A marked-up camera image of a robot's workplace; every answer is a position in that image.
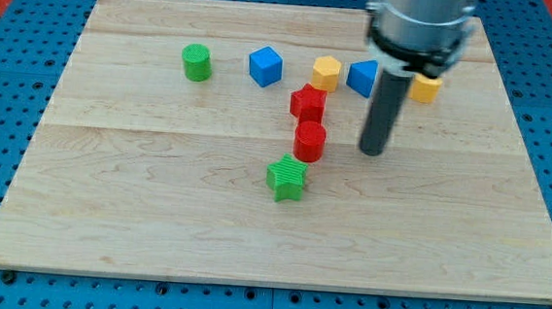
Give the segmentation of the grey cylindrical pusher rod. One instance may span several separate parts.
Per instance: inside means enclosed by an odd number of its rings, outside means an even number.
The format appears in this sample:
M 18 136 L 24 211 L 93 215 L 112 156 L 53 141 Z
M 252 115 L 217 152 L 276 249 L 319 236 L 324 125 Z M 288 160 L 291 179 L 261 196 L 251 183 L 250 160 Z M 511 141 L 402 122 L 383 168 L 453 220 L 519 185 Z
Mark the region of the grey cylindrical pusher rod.
M 384 152 L 411 81 L 410 76 L 381 71 L 360 136 L 362 153 L 377 156 Z

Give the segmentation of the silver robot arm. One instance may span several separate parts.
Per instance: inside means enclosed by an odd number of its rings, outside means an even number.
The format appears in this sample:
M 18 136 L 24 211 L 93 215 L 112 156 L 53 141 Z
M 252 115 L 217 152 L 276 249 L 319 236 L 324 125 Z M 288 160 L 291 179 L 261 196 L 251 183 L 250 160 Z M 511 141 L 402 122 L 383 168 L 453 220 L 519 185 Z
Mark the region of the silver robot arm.
M 384 152 L 417 74 L 435 79 L 463 56 L 478 0 L 372 0 L 366 44 L 378 63 L 359 147 Z

